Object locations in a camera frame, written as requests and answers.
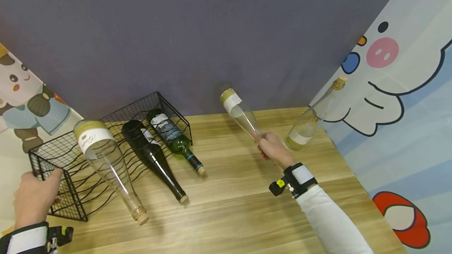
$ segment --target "wood grain tabletop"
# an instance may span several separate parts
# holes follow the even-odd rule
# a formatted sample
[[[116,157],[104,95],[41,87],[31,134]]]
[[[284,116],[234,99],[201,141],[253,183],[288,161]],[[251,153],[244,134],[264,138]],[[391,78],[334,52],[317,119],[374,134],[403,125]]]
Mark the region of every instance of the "wood grain tabletop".
[[[283,141],[304,110],[274,109],[255,115],[262,131],[274,132]],[[190,203],[179,204],[157,176],[146,171],[134,188],[148,210],[147,224],[139,227],[118,197],[88,222],[49,216],[50,225],[75,228],[73,241],[60,253],[324,253],[291,194],[285,191],[274,197],[268,190],[282,177],[282,170],[259,158],[250,136],[227,114],[187,120],[193,152],[208,176],[199,177],[181,156],[171,155],[168,162]],[[322,129],[303,150],[291,154],[350,216],[375,253],[407,253]],[[85,207],[89,212],[91,206]]]

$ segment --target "bottle lying on table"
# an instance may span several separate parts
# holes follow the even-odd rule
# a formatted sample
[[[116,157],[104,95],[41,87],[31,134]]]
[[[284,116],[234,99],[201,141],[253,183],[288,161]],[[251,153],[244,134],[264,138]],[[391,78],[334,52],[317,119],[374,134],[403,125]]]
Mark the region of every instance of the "bottle lying on table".
[[[184,203],[187,195],[175,179],[162,148],[154,136],[138,120],[125,123],[121,132],[140,161],[160,177],[180,203]]]
[[[225,82],[219,85],[218,88],[221,92],[220,101],[229,116],[256,142],[259,142],[262,138],[262,132],[258,127],[253,111],[235,93],[231,84]]]
[[[160,108],[152,109],[146,114],[146,120],[158,132],[172,153],[181,154],[187,159],[198,174],[203,175],[206,170],[202,163],[190,150],[190,141],[173,123],[173,121],[164,114]]]
[[[119,195],[132,218],[139,225],[149,217],[133,189],[121,149],[101,121],[81,120],[74,126],[74,136],[94,171]]]
[[[287,147],[298,151],[311,140],[317,130],[319,121],[325,118],[331,103],[333,103],[337,91],[342,90],[346,82],[347,78],[345,76],[339,76],[327,92],[301,115],[294,126],[292,126],[288,136],[286,136]]]

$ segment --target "purple-gray backdrop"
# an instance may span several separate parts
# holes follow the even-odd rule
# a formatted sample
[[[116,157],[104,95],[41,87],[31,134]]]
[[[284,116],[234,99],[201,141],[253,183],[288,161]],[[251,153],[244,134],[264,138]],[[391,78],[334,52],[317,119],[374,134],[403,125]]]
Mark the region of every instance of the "purple-gray backdrop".
[[[389,0],[0,0],[0,41],[84,117],[153,91],[184,115],[307,105]]]

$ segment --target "hand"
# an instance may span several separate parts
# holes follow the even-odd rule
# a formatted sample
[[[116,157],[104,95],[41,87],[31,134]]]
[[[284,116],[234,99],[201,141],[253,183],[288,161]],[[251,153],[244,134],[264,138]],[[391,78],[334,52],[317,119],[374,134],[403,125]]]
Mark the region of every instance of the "hand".
[[[272,132],[262,134],[262,139],[259,141],[257,148],[261,151],[262,159],[272,159],[283,170],[297,164],[279,138]]]
[[[50,206],[57,197],[62,174],[62,169],[56,169],[45,181],[38,180],[32,172],[22,175],[19,188],[14,193],[15,230],[46,220]]]

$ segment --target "metal wire basket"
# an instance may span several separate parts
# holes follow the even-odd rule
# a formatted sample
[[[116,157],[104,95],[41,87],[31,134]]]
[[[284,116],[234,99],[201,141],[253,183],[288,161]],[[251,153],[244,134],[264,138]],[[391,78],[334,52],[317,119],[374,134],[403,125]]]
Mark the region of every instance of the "metal wire basket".
[[[121,127],[129,120],[144,120],[146,113],[154,108],[162,109],[193,144],[188,121],[158,92],[101,118],[124,154],[132,181],[148,169],[128,146],[122,136]],[[143,124],[148,129],[154,130],[146,121]],[[157,132],[154,135],[161,144],[164,155],[166,157],[171,155],[161,136]],[[51,216],[87,221],[88,217],[105,206],[114,194],[110,186],[90,167],[72,132],[31,149],[29,158],[35,174],[42,180],[47,179],[56,168],[62,168],[64,171],[57,201],[48,213]]]

